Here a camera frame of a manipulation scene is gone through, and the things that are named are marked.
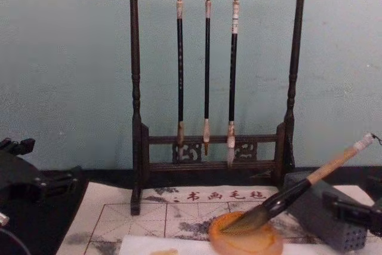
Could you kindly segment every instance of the wooden post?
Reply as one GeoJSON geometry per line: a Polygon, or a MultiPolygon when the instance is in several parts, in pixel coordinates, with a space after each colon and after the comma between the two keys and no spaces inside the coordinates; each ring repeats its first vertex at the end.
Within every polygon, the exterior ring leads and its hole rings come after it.
{"type": "Polygon", "coordinates": [[[142,189],[142,149],[140,115],[140,52],[138,0],[130,0],[130,36],[131,36],[131,79],[133,81],[133,170],[134,188],[131,195],[131,215],[140,214],[140,196],[142,189]]]}
{"type": "Polygon", "coordinates": [[[294,97],[296,95],[296,81],[298,73],[298,61],[300,58],[301,29],[303,25],[304,0],[297,0],[294,18],[294,30],[292,40],[291,64],[289,68],[289,89],[286,106],[285,122],[285,146],[284,146],[284,171],[295,167],[293,156],[293,132],[294,132],[294,97]]]}
{"type": "Polygon", "coordinates": [[[272,181],[276,186],[283,184],[283,161],[284,143],[285,143],[285,123],[282,122],[277,126],[277,140],[275,146],[275,169],[272,172],[272,181]]]}

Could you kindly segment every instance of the gray box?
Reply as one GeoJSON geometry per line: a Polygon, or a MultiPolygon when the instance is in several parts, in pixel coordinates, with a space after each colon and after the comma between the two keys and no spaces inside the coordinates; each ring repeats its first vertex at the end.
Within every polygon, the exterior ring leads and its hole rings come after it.
{"type": "MultiPolygon", "coordinates": [[[[290,187],[309,174],[307,172],[287,174],[284,187],[290,187]]],[[[320,180],[296,200],[287,212],[292,214],[305,230],[315,234],[339,252],[362,249],[366,244],[367,229],[335,220],[332,213],[323,206],[324,191],[337,195],[339,199],[357,203],[353,198],[320,180]]]]}

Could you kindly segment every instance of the cable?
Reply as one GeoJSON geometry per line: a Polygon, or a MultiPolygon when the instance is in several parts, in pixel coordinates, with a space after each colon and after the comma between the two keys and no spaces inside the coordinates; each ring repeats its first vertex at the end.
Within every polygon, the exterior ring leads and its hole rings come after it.
{"type": "Polygon", "coordinates": [[[17,238],[16,235],[14,235],[12,232],[8,231],[8,230],[5,230],[3,228],[0,228],[0,233],[4,233],[6,235],[8,235],[9,237],[11,237],[13,240],[16,241],[16,243],[24,250],[25,254],[26,255],[32,255],[30,253],[30,251],[28,250],[28,248],[25,246],[25,244],[23,243],[23,241],[21,241],[20,239],[17,238]]]}
{"type": "Polygon", "coordinates": [[[379,137],[377,137],[375,134],[371,134],[371,135],[374,139],[377,139],[379,141],[380,145],[382,145],[382,140],[379,137]]]}

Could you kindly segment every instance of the teal wall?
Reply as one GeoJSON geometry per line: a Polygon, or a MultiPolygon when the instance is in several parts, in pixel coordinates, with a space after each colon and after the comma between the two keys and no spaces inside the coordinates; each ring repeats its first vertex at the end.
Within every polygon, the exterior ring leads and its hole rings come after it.
{"type": "MultiPolygon", "coordinates": [[[[141,114],[176,134],[176,0],[139,0],[141,114]]],[[[236,133],[274,133],[287,99],[295,0],[240,0],[236,133]]],[[[204,0],[184,0],[185,126],[203,125],[204,0]]],[[[227,130],[232,0],[212,0],[211,128],[227,130]]],[[[295,104],[297,166],[382,135],[381,0],[306,0],[295,104]]],[[[128,0],[0,0],[0,137],[34,137],[41,169],[131,168],[128,0]]],[[[209,159],[224,156],[224,145],[209,159]]],[[[272,155],[262,148],[261,156],[272,155]]],[[[170,158],[151,150],[153,161],[170,158]]],[[[377,165],[370,147],[349,165],[377,165]]]]}

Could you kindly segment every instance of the bamboo handle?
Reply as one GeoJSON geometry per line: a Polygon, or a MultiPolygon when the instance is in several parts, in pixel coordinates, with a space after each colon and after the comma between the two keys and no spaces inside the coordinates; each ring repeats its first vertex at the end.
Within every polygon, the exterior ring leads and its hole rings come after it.
{"type": "Polygon", "coordinates": [[[319,180],[323,179],[327,175],[331,174],[338,167],[341,167],[345,162],[347,162],[350,158],[353,158],[357,153],[367,148],[373,142],[372,134],[366,134],[363,137],[363,140],[356,142],[353,146],[347,148],[343,154],[337,155],[334,159],[332,159],[327,164],[320,167],[318,170],[313,172],[307,177],[307,180],[314,185],[319,180]]]}

